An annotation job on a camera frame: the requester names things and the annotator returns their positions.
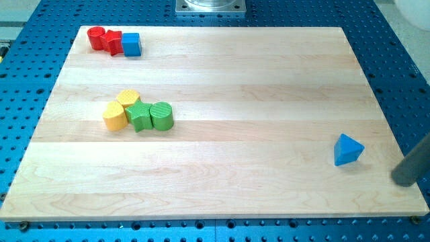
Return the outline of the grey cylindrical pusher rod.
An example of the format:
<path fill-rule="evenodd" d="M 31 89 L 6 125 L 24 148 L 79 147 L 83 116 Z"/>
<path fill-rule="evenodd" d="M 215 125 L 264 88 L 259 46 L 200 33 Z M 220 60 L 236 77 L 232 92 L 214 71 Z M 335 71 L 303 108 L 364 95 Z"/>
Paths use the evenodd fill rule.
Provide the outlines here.
<path fill-rule="evenodd" d="M 427 134 L 392 170 L 393 182 L 410 187 L 429 171 L 429 134 Z"/>

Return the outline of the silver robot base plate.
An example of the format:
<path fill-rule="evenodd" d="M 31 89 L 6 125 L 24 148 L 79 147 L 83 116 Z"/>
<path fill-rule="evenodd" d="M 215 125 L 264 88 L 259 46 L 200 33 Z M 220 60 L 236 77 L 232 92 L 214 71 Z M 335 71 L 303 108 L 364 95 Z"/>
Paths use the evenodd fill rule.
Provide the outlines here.
<path fill-rule="evenodd" d="M 245 13 L 245 0 L 176 0 L 175 12 L 182 14 Z"/>

